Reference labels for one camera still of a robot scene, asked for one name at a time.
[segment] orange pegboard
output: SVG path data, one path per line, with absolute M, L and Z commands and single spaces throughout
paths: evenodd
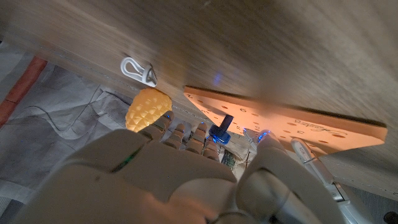
M 228 128 L 243 135 L 243 129 L 269 129 L 287 148 L 292 138 L 301 138 L 318 154 L 384 144 L 385 124 L 339 114 L 293 106 L 258 103 L 226 93 L 186 86 L 184 95 L 212 122 L 220 125 L 226 114 L 234 116 Z

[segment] robotic hand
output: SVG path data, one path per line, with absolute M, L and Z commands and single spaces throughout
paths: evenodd
M 200 124 L 159 142 L 173 113 L 138 133 L 117 130 L 61 163 L 14 223 L 344 223 L 322 183 L 269 131 L 237 182 Z

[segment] gray fabric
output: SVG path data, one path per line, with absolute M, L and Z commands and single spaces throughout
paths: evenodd
M 0 197 L 0 217 L 8 207 L 8 204 L 10 204 L 11 198 L 7 197 Z
M 119 95 L 48 64 L 0 129 L 0 196 L 13 194 L 10 183 L 31 194 L 59 161 L 125 128 L 132 99 Z
M 0 217 L 0 224 L 10 223 L 23 206 L 24 206 L 23 203 L 18 202 L 16 200 L 11 200 L 6 210 Z

